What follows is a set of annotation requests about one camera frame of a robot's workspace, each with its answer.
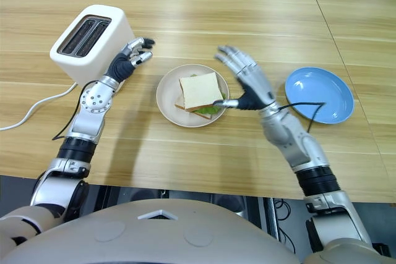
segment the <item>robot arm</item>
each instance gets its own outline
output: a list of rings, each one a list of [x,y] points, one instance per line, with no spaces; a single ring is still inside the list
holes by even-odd
[[[219,46],[224,53],[215,57],[235,74],[245,93],[237,100],[216,101],[215,105],[260,111],[267,140],[275,145],[296,174],[310,213],[307,228],[312,247],[323,249],[339,238],[352,238],[371,244],[348,195],[340,189],[329,161],[317,140],[286,108],[279,107],[272,87],[257,63],[232,46]]]
[[[0,218],[0,259],[17,245],[79,216],[88,194],[84,178],[105,125],[105,114],[119,84],[136,67],[152,57],[154,41],[136,38],[113,59],[104,76],[83,88],[80,111],[48,169],[33,193],[30,206],[19,208]]]

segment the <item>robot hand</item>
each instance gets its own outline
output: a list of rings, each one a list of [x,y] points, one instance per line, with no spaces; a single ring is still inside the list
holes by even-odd
[[[126,80],[139,64],[153,56],[151,51],[143,51],[143,49],[151,49],[154,44],[152,39],[143,37],[130,41],[113,59],[105,75],[115,79],[118,83]]]
[[[218,50],[226,56],[216,54],[215,58],[231,69],[244,94],[239,99],[215,101],[215,106],[257,110],[275,102],[270,82],[252,57],[233,46],[219,46]]]

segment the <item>bread slice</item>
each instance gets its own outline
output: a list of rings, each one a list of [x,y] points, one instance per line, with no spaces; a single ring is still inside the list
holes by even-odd
[[[194,77],[181,77],[179,81],[186,111],[207,108],[213,106],[214,101],[223,99],[214,72]]]
[[[176,102],[174,103],[174,105],[179,108],[182,109],[183,111],[186,111],[184,109],[184,98],[183,98],[183,94],[179,96],[179,98],[176,100]],[[196,111],[191,111],[190,113],[192,114],[196,114],[197,116],[200,117],[204,117],[205,119],[210,120],[212,118],[211,114],[201,114],[201,113],[197,113]]]

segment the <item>blue plate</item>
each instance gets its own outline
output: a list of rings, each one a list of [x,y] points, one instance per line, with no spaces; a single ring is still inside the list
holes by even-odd
[[[348,119],[355,103],[346,83],[335,74],[316,67],[304,67],[289,75],[285,83],[286,97],[289,103],[326,102],[315,117],[315,122],[337,124]],[[317,106],[298,105],[297,112],[312,118]]]

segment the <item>wooden table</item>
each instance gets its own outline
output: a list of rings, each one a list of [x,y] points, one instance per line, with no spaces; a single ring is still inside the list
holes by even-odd
[[[134,33],[157,45],[155,57],[114,99],[90,183],[301,198],[256,112],[228,110],[210,126],[185,129],[157,108],[158,82],[182,64],[213,67],[232,96],[240,95],[228,69],[212,58],[217,45],[231,44],[259,61],[281,103],[283,83],[299,67],[339,75],[353,92],[355,111],[339,125],[314,124],[312,134],[353,201],[396,202],[396,0],[1,0],[0,126],[72,83],[48,53],[91,4],[124,9]],[[0,133],[0,174],[35,178],[46,169],[61,144],[51,137],[68,120],[78,92]]]

